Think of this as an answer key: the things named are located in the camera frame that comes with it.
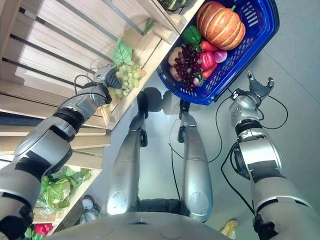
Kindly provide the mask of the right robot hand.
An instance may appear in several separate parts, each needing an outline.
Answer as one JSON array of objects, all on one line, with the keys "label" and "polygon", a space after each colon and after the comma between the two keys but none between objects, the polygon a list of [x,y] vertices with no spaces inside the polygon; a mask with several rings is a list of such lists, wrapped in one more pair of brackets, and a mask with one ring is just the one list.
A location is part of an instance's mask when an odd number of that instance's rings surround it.
[{"label": "right robot hand", "polygon": [[248,70],[246,75],[249,80],[249,91],[259,97],[261,100],[266,98],[275,86],[275,80],[272,77],[268,78],[267,85],[262,85],[256,80],[251,70]]}]

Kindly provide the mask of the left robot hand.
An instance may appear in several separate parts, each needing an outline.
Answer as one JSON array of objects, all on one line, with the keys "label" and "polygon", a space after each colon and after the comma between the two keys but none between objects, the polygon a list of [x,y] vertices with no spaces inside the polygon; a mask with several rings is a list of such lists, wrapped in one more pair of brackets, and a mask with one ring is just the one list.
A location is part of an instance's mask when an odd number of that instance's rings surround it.
[{"label": "left robot hand", "polygon": [[93,81],[102,83],[106,87],[113,89],[122,89],[122,85],[116,76],[117,71],[117,65],[115,63],[110,63],[107,66],[101,67],[97,70],[93,76]]}]

